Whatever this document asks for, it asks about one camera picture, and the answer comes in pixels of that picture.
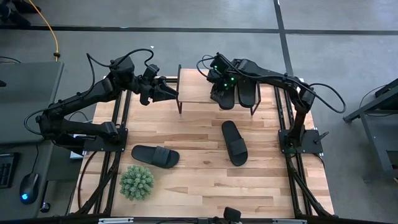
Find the computer mouse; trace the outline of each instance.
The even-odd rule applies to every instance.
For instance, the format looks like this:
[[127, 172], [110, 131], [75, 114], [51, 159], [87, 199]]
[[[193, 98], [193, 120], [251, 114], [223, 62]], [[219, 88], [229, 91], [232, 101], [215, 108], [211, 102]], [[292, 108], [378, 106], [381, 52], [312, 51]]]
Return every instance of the computer mouse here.
[[19, 199], [25, 205], [36, 201], [39, 194], [39, 175], [31, 173], [26, 175], [19, 187]]

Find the yellow cable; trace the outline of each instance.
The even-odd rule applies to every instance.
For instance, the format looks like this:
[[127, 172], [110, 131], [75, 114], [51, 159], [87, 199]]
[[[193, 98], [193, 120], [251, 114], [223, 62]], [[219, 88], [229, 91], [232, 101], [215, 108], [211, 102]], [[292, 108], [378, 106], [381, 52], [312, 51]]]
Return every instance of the yellow cable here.
[[[40, 11], [37, 9], [37, 7], [35, 6], [35, 4], [34, 4], [31, 0], [29, 0], [29, 2], [30, 2], [30, 4], [35, 8], [35, 10], [37, 11], [37, 13], [39, 13], [39, 15], [42, 17], [42, 19], [44, 20], [44, 22], [45, 22], [45, 23], [47, 24], [47, 26], [49, 27], [49, 29], [50, 29], [50, 31], [51, 31], [51, 33], [52, 33], [52, 36], [54, 37], [54, 40], [55, 40], [55, 53], [59, 54], [59, 51], [58, 51], [58, 40], [57, 40], [57, 37], [55, 36], [54, 31], [52, 30], [50, 24], [47, 22], [47, 20], [45, 19], [45, 17], [40, 13]], [[55, 61], [58, 62], [58, 56], [55, 56]]]

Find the small succulent plant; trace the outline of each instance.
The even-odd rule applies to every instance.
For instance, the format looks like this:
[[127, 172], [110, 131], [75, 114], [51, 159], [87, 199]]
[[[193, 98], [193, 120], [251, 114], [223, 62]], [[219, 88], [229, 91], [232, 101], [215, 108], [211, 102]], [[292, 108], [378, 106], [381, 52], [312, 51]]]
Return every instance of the small succulent plant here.
[[120, 193], [129, 200], [145, 200], [154, 187], [154, 176], [142, 166], [129, 166], [121, 176]]

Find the wooden tabletop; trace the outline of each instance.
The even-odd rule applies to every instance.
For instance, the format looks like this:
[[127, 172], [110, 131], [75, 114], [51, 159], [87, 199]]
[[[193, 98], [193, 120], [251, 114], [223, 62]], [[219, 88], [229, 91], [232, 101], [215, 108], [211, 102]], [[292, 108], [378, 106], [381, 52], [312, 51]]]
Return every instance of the wooden tabletop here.
[[[206, 75], [209, 70], [203, 69]], [[216, 103], [210, 99], [210, 92], [213, 84], [206, 80], [197, 69], [183, 68], [180, 71], [180, 81], [178, 88], [178, 100], [181, 103]], [[235, 91], [235, 104], [239, 104], [238, 94]], [[256, 103], [259, 97], [256, 90]]]
[[[121, 158], [112, 216], [222, 217], [224, 208], [229, 206], [240, 210], [244, 218], [292, 218], [286, 163], [277, 138], [279, 119], [274, 89], [261, 85], [261, 94], [262, 102], [253, 116], [239, 105], [223, 111], [216, 104], [199, 103], [184, 105], [184, 112], [179, 114], [174, 100], [142, 106], [139, 96], [132, 96], [127, 149]], [[110, 121], [113, 105], [114, 102], [98, 103], [94, 123]], [[221, 132], [221, 124], [227, 120], [236, 123], [248, 147], [248, 161], [241, 167], [229, 161]], [[313, 127], [311, 114], [305, 126]], [[141, 163], [131, 157], [136, 144], [176, 150], [180, 161], [171, 169]], [[82, 203], [98, 185], [103, 157], [104, 153], [97, 153], [88, 165], [81, 188]], [[325, 209], [333, 213], [322, 163], [311, 154], [302, 157], [308, 187]], [[129, 201], [119, 193], [120, 173], [133, 164], [148, 167], [155, 178], [152, 195], [144, 202]], [[301, 190], [298, 195], [304, 212]], [[77, 210], [76, 198], [75, 194], [71, 212]], [[103, 197], [101, 211], [105, 202]]]

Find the gray floor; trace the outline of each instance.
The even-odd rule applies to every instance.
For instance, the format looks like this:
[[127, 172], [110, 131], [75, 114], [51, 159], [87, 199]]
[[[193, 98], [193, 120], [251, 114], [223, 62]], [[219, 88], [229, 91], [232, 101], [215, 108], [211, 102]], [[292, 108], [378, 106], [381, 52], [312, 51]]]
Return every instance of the gray floor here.
[[[51, 24], [75, 26], [212, 27], [275, 29], [272, 0], [36, 0]], [[280, 0], [286, 29], [398, 29], [396, 1]], [[43, 24], [38, 16], [29, 16]], [[246, 57], [260, 66], [285, 72], [278, 34], [172, 33], [172, 32], [56, 32], [61, 60], [65, 62], [57, 98], [88, 88], [91, 76], [85, 53], [102, 62], [126, 52], [153, 46], [152, 60], [163, 75], [175, 75], [177, 65], [192, 68], [203, 54], [222, 52], [229, 58]], [[355, 110], [369, 90], [397, 78], [398, 36], [288, 35], [290, 58], [296, 76], [309, 83], [335, 87]], [[46, 31], [0, 31], [0, 55], [23, 62], [53, 60], [54, 44]], [[137, 73], [143, 72], [146, 55], [134, 56]], [[95, 67], [96, 79], [107, 70]], [[324, 88], [317, 93], [336, 107], [336, 96]], [[83, 111], [92, 117], [94, 106]], [[320, 131], [330, 134], [322, 141], [326, 175], [335, 213], [345, 218], [398, 223], [398, 184], [393, 180], [365, 184], [362, 175], [378, 170], [362, 124], [345, 124], [319, 101], [312, 109]], [[49, 200], [60, 204], [51, 215], [65, 213], [73, 184], [54, 184]]]

